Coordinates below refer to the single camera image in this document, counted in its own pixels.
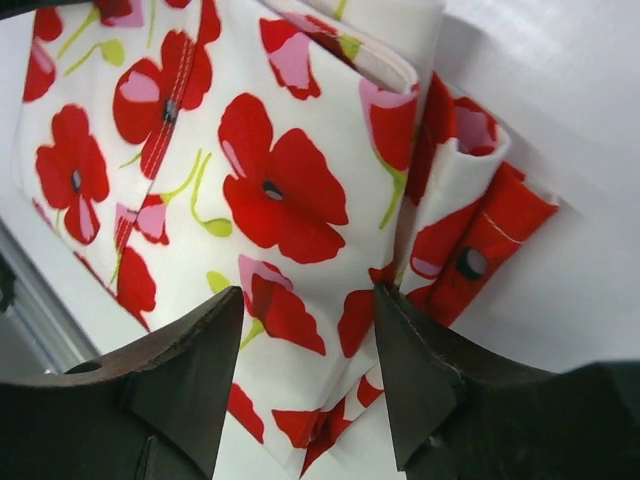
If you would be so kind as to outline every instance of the white surface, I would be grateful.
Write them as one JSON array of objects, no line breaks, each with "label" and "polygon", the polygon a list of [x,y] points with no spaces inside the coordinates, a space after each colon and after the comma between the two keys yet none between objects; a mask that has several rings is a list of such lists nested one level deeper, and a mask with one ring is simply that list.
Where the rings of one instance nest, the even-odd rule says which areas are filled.
[{"label": "white surface", "polygon": [[[640,357],[639,2],[449,0],[436,61],[444,79],[511,127],[511,160],[565,200],[485,288],[455,329],[511,358],[561,370]],[[30,19],[0,27],[0,159],[18,112]],[[103,351],[142,331],[42,225],[0,170],[0,216]],[[228,421],[215,478],[285,480]],[[309,480],[393,473],[378,402]]]}]

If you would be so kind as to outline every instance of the garment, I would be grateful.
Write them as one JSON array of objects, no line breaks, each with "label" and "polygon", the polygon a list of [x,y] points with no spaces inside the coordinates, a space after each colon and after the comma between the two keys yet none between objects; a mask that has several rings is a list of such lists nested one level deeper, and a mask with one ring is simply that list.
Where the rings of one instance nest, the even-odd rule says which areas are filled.
[{"label": "garment", "polygon": [[[398,18],[437,31],[442,3],[413,2]],[[389,4],[364,4],[40,10],[17,133],[16,181],[145,328],[243,288],[229,410],[293,478],[382,392],[374,283],[447,298],[450,254],[477,237],[468,222],[509,146],[431,80],[434,31],[376,39],[357,12]],[[543,216],[500,228],[524,241]]]}]

